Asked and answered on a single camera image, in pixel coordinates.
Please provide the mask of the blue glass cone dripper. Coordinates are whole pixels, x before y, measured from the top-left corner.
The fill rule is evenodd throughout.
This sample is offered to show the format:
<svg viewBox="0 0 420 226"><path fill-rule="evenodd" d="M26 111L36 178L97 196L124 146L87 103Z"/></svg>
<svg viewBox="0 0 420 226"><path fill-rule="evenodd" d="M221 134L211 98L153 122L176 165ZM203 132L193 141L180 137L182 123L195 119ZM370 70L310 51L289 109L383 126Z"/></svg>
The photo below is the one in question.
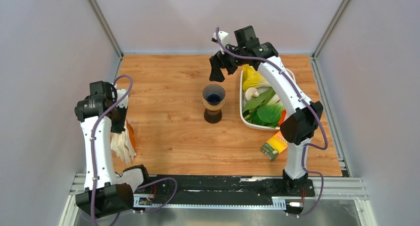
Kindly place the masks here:
<svg viewBox="0 0 420 226"><path fill-rule="evenodd" d="M203 89L202 94L208 104L215 106L224 100L225 89L221 85L210 84Z"/></svg>

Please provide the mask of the brown glass coffee carafe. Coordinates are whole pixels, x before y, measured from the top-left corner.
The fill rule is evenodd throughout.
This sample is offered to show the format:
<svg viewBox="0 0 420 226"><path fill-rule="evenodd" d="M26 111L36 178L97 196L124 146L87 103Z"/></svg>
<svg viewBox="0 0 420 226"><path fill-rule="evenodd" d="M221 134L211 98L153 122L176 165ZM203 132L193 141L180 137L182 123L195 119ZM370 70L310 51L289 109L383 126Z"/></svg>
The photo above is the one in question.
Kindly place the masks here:
<svg viewBox="0 0 420 226"><path fill-rule="evenodd" d="M222 111L221 110L211 111L211 110L205 109L204 119L206 122L211 123L211 124L218 123L222 119Z"/></svg>

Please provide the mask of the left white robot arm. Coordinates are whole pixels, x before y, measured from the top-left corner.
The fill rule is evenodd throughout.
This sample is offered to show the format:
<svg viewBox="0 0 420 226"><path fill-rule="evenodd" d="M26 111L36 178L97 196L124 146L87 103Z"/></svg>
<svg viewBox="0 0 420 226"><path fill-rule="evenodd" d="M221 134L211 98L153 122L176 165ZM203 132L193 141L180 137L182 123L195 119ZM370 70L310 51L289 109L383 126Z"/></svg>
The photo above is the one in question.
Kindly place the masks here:
<svg viewBox="0 0 420 226"><path fill-rule="evenodd" d="M90 94L74 109L85 141L86 179L84 191L76 195L76 205L98 219L130 210L134 193L146 193L152 181L143 165L126 168L120 177L115 174L112 151L130 161L136 155L132 141L126 137L123 149L111 147L111 135L132 133L127 123L128 95L124 89L105 81L90 83Z"/></svg>

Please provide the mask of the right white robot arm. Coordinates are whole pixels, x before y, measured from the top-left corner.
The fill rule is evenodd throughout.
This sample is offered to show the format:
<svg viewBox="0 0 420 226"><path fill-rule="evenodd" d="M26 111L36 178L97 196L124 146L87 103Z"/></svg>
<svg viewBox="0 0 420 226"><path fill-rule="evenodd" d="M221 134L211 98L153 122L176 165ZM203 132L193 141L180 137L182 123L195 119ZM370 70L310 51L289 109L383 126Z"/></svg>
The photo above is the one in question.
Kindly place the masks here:
<svg viewBox="0 0 420 226"><path fill-rule="evenodd" d="M280 125L288 142L282 187L286 194L296 195L310 173L305 164L311 138L317 129L325 133L320 123L323 105L313 102L300 89L284 67L276 48L270 42L260 43L253 26L236 30L234 34L237 45L231 45L229 34L218 27L213 33L211 40L220 46L220 51L210 58L209 80L223 82L223 69L231 75L239 66L248 64L268 81L286 110L285 120Z"/></svg>

